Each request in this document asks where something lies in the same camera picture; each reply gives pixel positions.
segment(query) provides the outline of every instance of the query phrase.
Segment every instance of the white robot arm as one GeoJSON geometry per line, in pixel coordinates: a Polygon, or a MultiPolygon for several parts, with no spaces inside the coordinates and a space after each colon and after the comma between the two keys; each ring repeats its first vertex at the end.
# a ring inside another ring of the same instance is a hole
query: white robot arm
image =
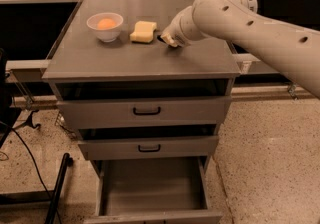
{"type": "Polygon", "coordinates": [[[256,0],[195,0],[161,38],[173,47],[230,41],[320,98],[320,32],[258,15],[256,0]]]}

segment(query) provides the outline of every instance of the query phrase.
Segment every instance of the yellow sponge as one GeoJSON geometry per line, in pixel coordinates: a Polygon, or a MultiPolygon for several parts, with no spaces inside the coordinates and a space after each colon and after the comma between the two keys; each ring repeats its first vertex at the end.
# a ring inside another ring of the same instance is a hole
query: yellow sponge
{"type": "Polygon", "coordinates": [[[150,43],[153,40],[153,31],[157,29],[156,22],[138,21],[134,31],[130,34],[132,42],[150,43]]]}

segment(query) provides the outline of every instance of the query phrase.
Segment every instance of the table surface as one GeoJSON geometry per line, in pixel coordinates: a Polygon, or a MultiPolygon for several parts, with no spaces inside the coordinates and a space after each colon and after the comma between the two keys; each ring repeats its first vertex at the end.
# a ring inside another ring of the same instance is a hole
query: table surface
{"type": "Polygon", "coordinates": [[[239,75],[227,43],[216,38],[186,48],[172,48],[157,35],[193,0],[83,0],[58,46],[45,81],[132,81],[159,79],[232,78],[239,75]],[[120,36],[112,43],[99,41],[86,25],[100,12],[124,17],[120,36]],[[150,44],[129,39],[137,21],[157,22],[150,44]]]}

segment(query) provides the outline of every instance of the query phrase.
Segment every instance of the gray cabinet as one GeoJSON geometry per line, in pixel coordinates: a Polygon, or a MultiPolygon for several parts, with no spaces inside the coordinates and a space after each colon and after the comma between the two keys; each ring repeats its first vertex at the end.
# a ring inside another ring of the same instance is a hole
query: gray cabinet
{"type": "Polygon", "coordinates": [[[44,73],[100,180],[96,216],[85,223],[219,222],[204,175],[237,64],[218,39],[177,49],[129,41],[138,20],[156,21],[160,34],[192,1],[84,0],[44,73]],[[85,24],[107,11],[125,23],[110,44],[85,24]]]}

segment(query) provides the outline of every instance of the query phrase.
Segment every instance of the black cable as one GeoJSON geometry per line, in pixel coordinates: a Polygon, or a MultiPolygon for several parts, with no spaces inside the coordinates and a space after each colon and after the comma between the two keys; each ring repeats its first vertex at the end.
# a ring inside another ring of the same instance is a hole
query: black cable
{"type": "Polygon", "coordinates": [[[9,160],[9,156],[3,151],[0,151],[0,161],[7,161],[7,160],[9,160]]]}
{"type": "MultiPolygon", "coordinates": [[[[31,157],[31,159],[32,159],[32,161],[33,161],[33,164],[34,164],[34,166],[35,166],[35,168],[36,168],[36,171],[37,171],[39,180],[40,180],[40,182],[41,182],[44,190],[47,192],[49,199],[51,200],[51,199],[52,199],[52,198],[51,198],[51,195],[50,195],[50,193],[49,193],[46,185],[44,184],[44,182],[43,182],[43,180],[42,180],[42,177],[41,177],[41,175],[40,175],[40,171],[39,171],[37,162],[36,162],[36,160],[34,159],[34,156],[33,156],[33,154],[31,153],[31,150],[29,149],[28,145],[24,142],[24,140],[22,139],[22,137],[20,136],[20,134],[19,134],[13,127],[11,127],[10,125],[7,125],[6,123],[4,123],[4,122],[2,122],[2,121],[0,121],[0,124],[5,125],[5,126],[8,127],[11,131],[13,131],[13,132],[17,135],[17,137],[20,139],[20,141],[22,142],[22,144],[25,146],[25,148],[27,149],[27,151],[28,151],[28,153],[29,153],[29,155],[30,155],[30,157],[31,157]]],[[[62,224],[61,218],[60,218],[60,214],[59,214],[59,212],[58,212],[58,209],[57,209],[57,216],[58,216],[58,219],[59,219],[60,224],[62,224]]]]}

